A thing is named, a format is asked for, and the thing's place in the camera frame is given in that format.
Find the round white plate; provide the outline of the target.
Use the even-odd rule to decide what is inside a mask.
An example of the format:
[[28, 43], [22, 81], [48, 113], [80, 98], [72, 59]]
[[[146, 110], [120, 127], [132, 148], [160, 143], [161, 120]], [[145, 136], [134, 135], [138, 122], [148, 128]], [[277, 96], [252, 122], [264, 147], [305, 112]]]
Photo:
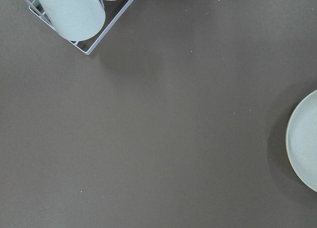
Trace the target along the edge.
[[298, 178], [317, 190], [317, 92], [307, 95], [293, 110], [286, 128], [288, 160]]

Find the pale green cup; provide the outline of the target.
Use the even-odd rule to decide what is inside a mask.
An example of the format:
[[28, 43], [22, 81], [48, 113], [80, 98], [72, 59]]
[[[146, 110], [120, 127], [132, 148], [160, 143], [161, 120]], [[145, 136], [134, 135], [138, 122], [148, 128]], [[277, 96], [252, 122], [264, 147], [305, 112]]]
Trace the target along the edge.
[[103, 27], [106, 13], [99, 0], [39, 0], [56, 32], [66, 40], [92, 38]]

